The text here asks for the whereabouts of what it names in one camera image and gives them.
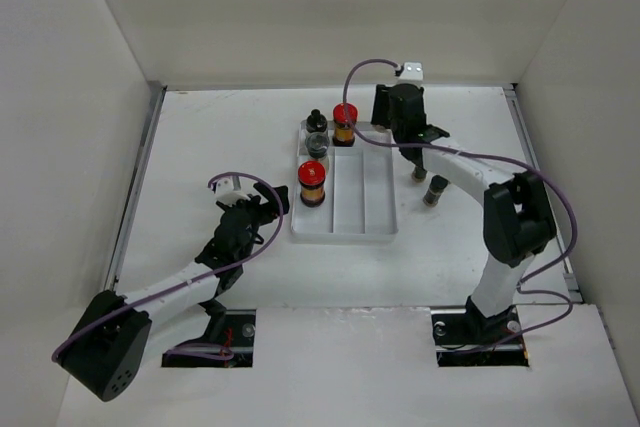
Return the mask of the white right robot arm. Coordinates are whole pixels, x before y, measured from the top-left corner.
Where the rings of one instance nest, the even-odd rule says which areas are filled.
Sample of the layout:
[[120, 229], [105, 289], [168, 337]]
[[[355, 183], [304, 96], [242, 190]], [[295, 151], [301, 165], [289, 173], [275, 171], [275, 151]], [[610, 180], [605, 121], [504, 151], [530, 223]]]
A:
[[371, 122], [390, 130], [401, 155], [432, 173], [432, 195], [452, 184], [482, 208], [488, 258], [461, 314], [433, 322], [439, 345], [488, 345], [512, 320], [516, 288], [557, 230], [543, 181], [533, 172], [512, 173], [462, 149], [450, 134], [427, 122], [424, 90], [410, 83], [377, 85]]

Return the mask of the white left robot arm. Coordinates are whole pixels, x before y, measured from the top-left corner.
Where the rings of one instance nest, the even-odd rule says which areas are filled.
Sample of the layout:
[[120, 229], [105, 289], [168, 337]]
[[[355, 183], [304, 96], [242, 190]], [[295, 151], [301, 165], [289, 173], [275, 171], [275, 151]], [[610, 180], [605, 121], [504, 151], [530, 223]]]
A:
[[159, 356], [164, 363], [205, 366], [233, 363], [234, 336], [218, 298], [241, 277], [246, 263], [272, 238], [262, 227], [281, 227], [289, 213], [289, 189], [254, 179], [243, 193], [240, 174], [215, 177], [209, 187], [222, 215], [213, 237], [186, 267], [151, 286], [93, 297], [69, 337], [51, 355], [71, 377], [103, 402], [121, 395], [140, 367]]

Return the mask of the black knob pepper grinder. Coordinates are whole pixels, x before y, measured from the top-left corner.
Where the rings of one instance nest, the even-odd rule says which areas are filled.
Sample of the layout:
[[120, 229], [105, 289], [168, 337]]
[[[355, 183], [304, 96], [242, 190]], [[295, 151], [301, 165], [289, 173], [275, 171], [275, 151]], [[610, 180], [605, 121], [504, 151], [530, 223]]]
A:
[[411, 173], [411, 178], [416, 183], [422, 183], [426, 180], [428, 171], [420, 165], [415, 165]]

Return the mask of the small black cap spice bottle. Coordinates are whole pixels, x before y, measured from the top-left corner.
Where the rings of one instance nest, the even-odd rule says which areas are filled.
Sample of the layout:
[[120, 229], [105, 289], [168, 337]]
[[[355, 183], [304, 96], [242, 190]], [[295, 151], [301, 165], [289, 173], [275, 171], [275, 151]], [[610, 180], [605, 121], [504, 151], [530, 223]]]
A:
[[449, 181], [446, 178], [434, 175], [431, 178], [425, 195], [423, 196], [423, 203], [428, 207], [435, 207], [448, 185]]

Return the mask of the clear lid salt grinder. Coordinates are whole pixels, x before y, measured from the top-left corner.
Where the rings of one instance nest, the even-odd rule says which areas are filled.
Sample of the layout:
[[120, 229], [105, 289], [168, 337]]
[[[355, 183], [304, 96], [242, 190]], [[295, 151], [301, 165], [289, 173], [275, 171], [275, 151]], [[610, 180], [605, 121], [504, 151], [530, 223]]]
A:
[[314, 132], [305, 139], [305, 148], [311, 160], [319, 162], [325, 169], [329, 168], [330, 142], [326, 134]]

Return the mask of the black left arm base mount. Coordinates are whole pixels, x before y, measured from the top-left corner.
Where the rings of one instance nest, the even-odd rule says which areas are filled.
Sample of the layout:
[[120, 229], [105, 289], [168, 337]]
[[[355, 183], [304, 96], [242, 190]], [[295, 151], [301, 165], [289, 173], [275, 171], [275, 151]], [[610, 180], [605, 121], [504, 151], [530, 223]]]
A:
[[203, 333], [172, 348], [173, 355], [230, 360], [235, 355], [234, 336], [238, 329], [231, 323], [228, 310], [217, 300], [198, 304], [197, 314], [205, 314], [208, 323]]

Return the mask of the red cap sauce jar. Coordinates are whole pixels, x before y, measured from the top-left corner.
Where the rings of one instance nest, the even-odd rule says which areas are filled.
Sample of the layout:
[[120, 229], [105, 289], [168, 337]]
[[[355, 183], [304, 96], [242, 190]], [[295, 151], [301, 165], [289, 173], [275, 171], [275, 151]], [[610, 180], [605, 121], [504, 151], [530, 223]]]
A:
[[318, 161], [302, 163], [297, 171], [300, 198], [307, 207], [318, 207], [325, 200], [326, 169]]

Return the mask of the black knob salt grinder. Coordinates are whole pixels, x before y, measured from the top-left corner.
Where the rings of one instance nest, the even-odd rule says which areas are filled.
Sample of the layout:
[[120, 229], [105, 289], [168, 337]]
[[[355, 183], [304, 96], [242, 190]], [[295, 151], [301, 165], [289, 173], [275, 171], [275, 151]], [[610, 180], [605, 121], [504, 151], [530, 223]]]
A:
[[328, 130], [327, 118], [319, 109], [312, 109], [303, 124], [306, 136], [314, 133], [326, 134]]

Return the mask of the red cap sauce bottle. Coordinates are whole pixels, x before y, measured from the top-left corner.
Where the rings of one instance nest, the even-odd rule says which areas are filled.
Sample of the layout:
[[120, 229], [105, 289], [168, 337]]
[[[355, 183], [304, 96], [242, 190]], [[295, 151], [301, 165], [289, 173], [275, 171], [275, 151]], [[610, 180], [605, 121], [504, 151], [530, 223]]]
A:
[[333, 144], [338, 147], [351, 147], [355, 143], [353, 126], [358, 118], [357, 108], [350, 103], [337, 104], [333, 109]]

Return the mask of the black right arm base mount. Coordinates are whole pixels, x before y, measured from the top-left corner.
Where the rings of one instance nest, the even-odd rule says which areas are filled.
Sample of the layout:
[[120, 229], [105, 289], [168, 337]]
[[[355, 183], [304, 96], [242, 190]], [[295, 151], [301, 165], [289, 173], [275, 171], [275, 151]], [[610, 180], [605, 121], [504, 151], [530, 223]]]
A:
[[465, 347], [489, 347], [515, 334], [510, 323], [520, 324], [513, 305], [494, 316], [485, 317], [468, 297], [460, 311], [436, 310], [431, 314], [435, 345], [448, 350]]

